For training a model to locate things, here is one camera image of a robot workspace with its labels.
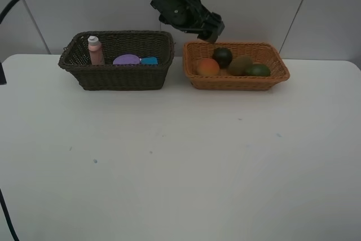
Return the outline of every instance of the wicker basket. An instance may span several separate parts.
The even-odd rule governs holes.
[[[91,65],[90,35],[101,41],[105,65]],[[155,56],[158,65],[113,65],[122,54]],[[60,57],[59,67],[74,75],[85,90],[157,90],[163,87],[173,57],[174,43],[167,32],[94,31],[73,38]]]
[[[226,69],[219,76],[199,76],[197,62],[211,58],[217,47],[226,47],[235,57],[249,55],[254,63],[262,63],[271,70],[270,77],[231,76]],[[289,79],[289,72],[277,50],[268,43],[256,42],[189,42],[183,48],[183,68],[192,85],[202,90],[269,90],[274,85]]]

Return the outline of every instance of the white bottle cap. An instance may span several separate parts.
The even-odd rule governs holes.
[[[89,43],[89,45],[93,45],[93,46],[100,44],[98,37],[95,37],[95,36],[90,36],[88,38],[88,43]]]

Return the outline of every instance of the tile grout line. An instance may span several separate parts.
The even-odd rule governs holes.
[[[298,5],[298,9],[297,9],[297,11],[296,11],[296,13],[295,13],[295,15],[294,15],[294,17],[293,17],[293,20],[292,20],[292,22],[291,22],[291,25],[289,26],[289,29],[288,29],[288,31],[287,31],[286,37],[285,37],[285,39],[284,39],[284,41],[283,41],[283,43],[282,43],[282,45],[281,45],[280,54],[281,54],[281,52],[282,52],[282,49],[283,49],[284,44],[286,43],[286,40],[287,40],[287,38],[288,38],[288,35],[289,35],[289,33],[291,32],[293,23],[294,23],[294,21],[296,21],[296,17],[297,17],[297,15],[298,15],[298,13],[299,13],[299,11],[300,11],[300,9],[301,9],[301,6],[302,6],[303,2],[304,2],[304,0],[301,0],[300,5]]]
[[[28,14],[29,14],[29,16],[30,16],[31,21],[33,22],[33,24],[34,24],[34,26],[35,26],[36,31],[38,32],[38,34],[39,34],[39,36],[40,36],[41,41],[43,42],[43,44],[44,44],[44,46],[45,46],[45,50],[47,51],[47,53],[48,53],[49,55],[51,55],[51,52],[50,52],[50,50],[49,50],[49,47],[48,47],[48,45],[46,44],[46,41],[45,41],[45,39],[44,39],[44,37],[43,37],[43,34],[41,33],[41,31],[40,31],[40,29],[39,29],[39,26],[38,26],[38,24],[36,23],[35,18],[34,18],[34,16],[33,16],[32,12],[30,11],[30,8],[29,8],[27,2],[26,2],[25,0],[22,0],[22,2],[23,2],[23,4],[24,4],[24,6],[25,6],[26,11],[28,12]]]

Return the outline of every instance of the purple object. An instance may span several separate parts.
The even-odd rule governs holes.
[[[114,65],[129,65],[129,64],[140,64],[140,58],[136,55],[125,54],[121,55],[113,61]]]

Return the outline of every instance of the dark green fruit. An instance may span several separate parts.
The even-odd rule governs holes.
[[[271,70],[264,64],[253,64],[244,71],[245,76],[270,76]]]
[[[228,66],[228,73],[232,76],[242,76],[244,71],[250,67],[252,63],[252,58],[250,56],[239,56]]]
[[[213,52],[212,59],[218,62],[221,69],[227,68],[232,62],[233,56],[231,50],[225,47],[216,48]]]

